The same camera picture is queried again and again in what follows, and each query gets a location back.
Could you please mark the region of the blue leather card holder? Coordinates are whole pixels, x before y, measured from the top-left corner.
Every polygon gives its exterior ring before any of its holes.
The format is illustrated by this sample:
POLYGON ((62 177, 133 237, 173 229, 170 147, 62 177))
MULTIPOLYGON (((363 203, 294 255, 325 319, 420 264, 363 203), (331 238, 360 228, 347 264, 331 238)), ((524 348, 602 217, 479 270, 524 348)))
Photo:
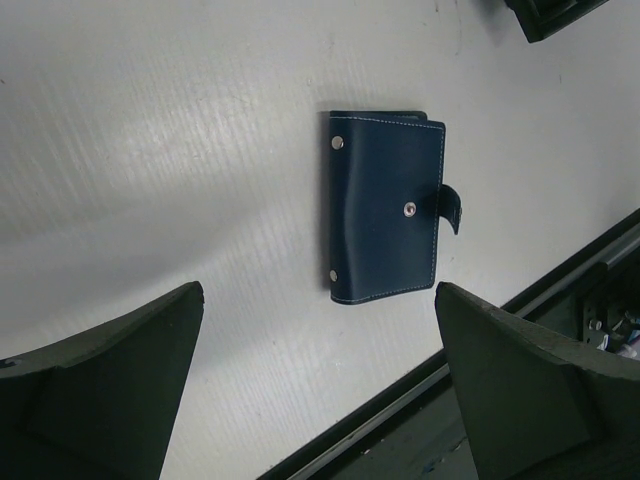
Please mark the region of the blue leather card holder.
POLYGON ((460 228, 444 182, 446 126, 422 111, 328 118, 329 277, 334 302, 358 305, 433 287, 439 223, 460 228))

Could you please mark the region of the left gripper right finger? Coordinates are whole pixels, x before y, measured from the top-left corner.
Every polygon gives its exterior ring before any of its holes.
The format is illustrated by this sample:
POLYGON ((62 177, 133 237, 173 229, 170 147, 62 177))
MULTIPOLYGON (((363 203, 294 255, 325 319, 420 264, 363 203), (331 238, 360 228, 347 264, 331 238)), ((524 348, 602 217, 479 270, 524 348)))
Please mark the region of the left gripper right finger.
POLYGON ((636 479, 639 363, 442 282, 435 310, 481 479, 636 479))

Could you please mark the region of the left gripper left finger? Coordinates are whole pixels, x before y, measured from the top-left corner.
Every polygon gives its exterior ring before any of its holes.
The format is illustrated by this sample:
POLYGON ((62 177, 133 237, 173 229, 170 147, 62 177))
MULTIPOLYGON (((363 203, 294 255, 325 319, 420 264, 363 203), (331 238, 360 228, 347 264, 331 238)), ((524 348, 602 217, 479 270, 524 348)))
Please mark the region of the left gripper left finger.
POLYGON ((158 478, 203 315, 203 288, 189 282, 2 360, 2 478, 158 478))

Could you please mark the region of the black card tray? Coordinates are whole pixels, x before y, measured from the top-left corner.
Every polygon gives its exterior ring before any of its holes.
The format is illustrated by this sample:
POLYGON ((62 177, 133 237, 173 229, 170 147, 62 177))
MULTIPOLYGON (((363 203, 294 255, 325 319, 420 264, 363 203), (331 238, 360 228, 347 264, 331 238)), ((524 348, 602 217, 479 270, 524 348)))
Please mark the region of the black card tray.
POLYGON ((606 0, 505 0, 529 43, 540 42, 606 3, 606 0))

